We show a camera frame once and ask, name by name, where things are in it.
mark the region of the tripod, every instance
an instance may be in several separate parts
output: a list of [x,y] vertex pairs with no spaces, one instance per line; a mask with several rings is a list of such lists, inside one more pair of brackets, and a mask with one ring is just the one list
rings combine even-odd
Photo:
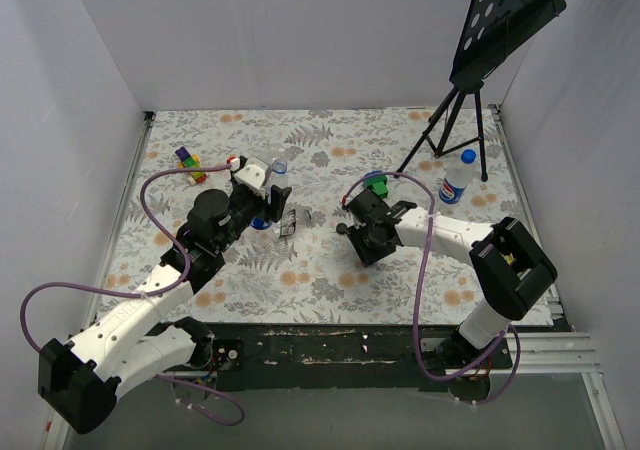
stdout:
[[[402,162],[402,165],[400,165],[400,168],[398,168],[398,172],[404,171],[406,166],[409,165],[409,162],[411,161],[413,156],[416,154],[416,152],[420,149],[420,147],[422,146],[425,140],[429,143],[429,146],[433,150],[433,154],[435,155],[436,158],[439,158],[442,155],[446,155],[451,152],[455,152],[456,150],[462,147],[466,147],[471,143],[478,142],[480,145],[480,167],[482,171],[481,179],[483,182],[486,182],[487,180],[489,180],[489,175],[487,175],[487,159],[484,151],[482,104],[480,103],[480,89],[482,88],[483,85],[484,83],[480,81],[476,85],[470,88],[458,88],[456,86],[453,87],[453,89],[449,92],[449,95],[445,97],[445,99],[437,108],[435,113],[429,117],[429,126],[424,132],[422,132],[422,137],[420,137],[420,140],[418,140],[415,146],[411,149],[411,151],[409,152],[409,155],[407,155],[407,158],[404,159],[404,162]],[[460,108],[462,108],[464,99],[466,98],[467,95],[471,95],[471,94],[473,94],[475,103],[476,103],[476,122],[478,124],[478,136],[464,143],[461,143],[460,145],[456,145],[453,148],[445,150],[444,146],[447,144],[447,140],[449,139],[449,135],[451,134],[453,125],[456,122],[456,118],[458,118],[458,113],[460,113]],[[440,138],[440,142],[438,142],[438,146],[436,147],[433,144],[433,141],[431,140],[431,138],[429,137],[429,134],[435,128],[436,124],[440,121],[440,118],[442,118],[442,115],[444,114],[446,109],[449,108],[449,105],[451,105],[451,102],[453,101],[454,98],[456,99],[456,101],[453,104],[453,108],[451,109],[451,115],[445,122],[444,132],[442,134],[442,137]]]

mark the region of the gray wall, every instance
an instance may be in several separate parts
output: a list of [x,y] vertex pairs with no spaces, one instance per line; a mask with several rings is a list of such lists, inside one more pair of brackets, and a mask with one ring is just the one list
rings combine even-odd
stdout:
[[[140,106],[157,110],[437,104],[470,0],[82,1]],[[485,102],[502,102],[520,50]]]
[[504,102],[514,160],[570,320],[591,332],[640,447],[640,0],[568,0]]
[[[93,283],[142,114],[80,0],[0,0],[0,21],[0,447],[33,449],[50,409],[20,302],[46,281]],[[36,340],[77,332],[87,301],[36,297]]]

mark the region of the tripod leg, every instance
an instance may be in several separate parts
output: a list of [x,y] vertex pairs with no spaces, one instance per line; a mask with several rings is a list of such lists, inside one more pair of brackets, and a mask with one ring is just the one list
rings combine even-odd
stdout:
[[462,92],[458,94],[458,98],[456,98],[456,102],[453,104],[453,108],[451,109],[451,115],[449,115],[449,119],[447,120],[447,124],[444,126],[444,132],[442,133],[442,137],[440,137],[440,142],[438,143],[438,148],[436,149],[436,158],[442,155],[442,151],[444,150],[444,146],[447,144],[447,140],[449,139],[449,134],[451,133],[451,129],[453,125],[456,123],[456,118],[458,118],[458,113],[460,113],[460,109],[462,108],[462,104],[464,103],[466,95]]
[[453,87],[453,89],[449,92],[449,94],[445,97],[442,103],[438,106],[438,108],[433,113],[433,115],[429,117],[429,126],[426,128],[424,132],[422,132],[422,137],[420,137],[420,140],[418,140],[418,143],[416,143],[413,146],[413,148],[409,152],[409,155],[407,155],[407,158],[404,159],[404,162],[402,162],[402,165],[400,165],[400,168],[398,168],[397,172],[399,173],[404,172],[404,169],[407,167],[407,165],[409,165],[409,162],[411,161],[413,156],[420,149],[420,147],[422,146],[426,138],[431,133],[431,130],[433,130],[433,128],[436,126],[436,123],[438,123],[438,121],[440,120],[444,112],[447,110],[447,107],[451,104],[451,101],[456,97],[458,92],[459,90],[456,87]]
[[478,122],[478,144],[480,146],[480,167],[482,169],[482,173],[480,175],[480,179],[483,182],[489,180],[489,175],[487,174],[487,157],[484,151],[484,127],[482,126],[482,103],[480,103],[480,90],[477,90],[473,96],[476,101],[476,121]]

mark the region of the gray floor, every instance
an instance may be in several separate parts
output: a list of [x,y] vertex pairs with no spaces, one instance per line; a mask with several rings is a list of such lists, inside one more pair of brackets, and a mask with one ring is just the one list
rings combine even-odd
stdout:
[[[494,385],[503,376],[492,377]],[[412,389],[263,390],[236,394],[246,421],[223,428],[177,405],[164,382],[119,402],[66,450],[604,448],[580,375],[519,375],[498,401],[472,409]],[[219,401],[207,404],[232,417]]]

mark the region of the green object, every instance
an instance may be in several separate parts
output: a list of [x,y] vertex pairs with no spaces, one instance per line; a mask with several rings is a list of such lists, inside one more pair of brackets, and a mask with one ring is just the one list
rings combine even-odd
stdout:
[[364,187],[371,190],[380,198],[387,198],[387,196],[389,195],[389,189],[387,188],[387,177],[385,175],[368,178],[364,182]]

